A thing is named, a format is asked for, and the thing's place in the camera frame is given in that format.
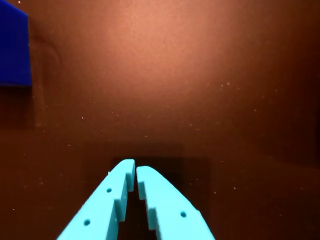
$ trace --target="brown surface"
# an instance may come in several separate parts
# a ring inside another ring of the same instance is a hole
[[[34,98],[0,89],[0,239],[56,238],[126,157],[217,240],[320,239],[318,1],[10,2]],[[143,235],[132,193],[119,239]]]

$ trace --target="mounting hole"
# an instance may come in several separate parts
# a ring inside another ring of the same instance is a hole
[[[90,220],[89,219],[86,219],[83,223],[85,226],[88,226],[90,224]]]
[[[187,216],[185,211],[180,212],[181,217],[185,218]]]

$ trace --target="blue object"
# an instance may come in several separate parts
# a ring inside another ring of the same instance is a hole
[[[201,213],[167,179],[148,166],[136,168],[139,198],[157,240],[214,240]]]
[[[0,0],[0,86],[31,86],[28,15]]]
[[[121,161],[85,202],[58,240],[116,240],[134,190],[135,161]]]

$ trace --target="blue block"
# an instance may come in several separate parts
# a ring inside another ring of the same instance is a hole
[[[139,198],[157,240],[214,240],[198,211],[167,179],[149,166],[136,168]]]
[[[0,86],[31,86],[28,15],[0,0]]]

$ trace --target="brown floor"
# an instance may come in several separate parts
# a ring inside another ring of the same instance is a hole
[[[55,239],[123,158],[217,240],[320,239],[319,1],[20,1],[34,98],[0,88],[0,239]],[[118,239],[156,239],[128,201]]]

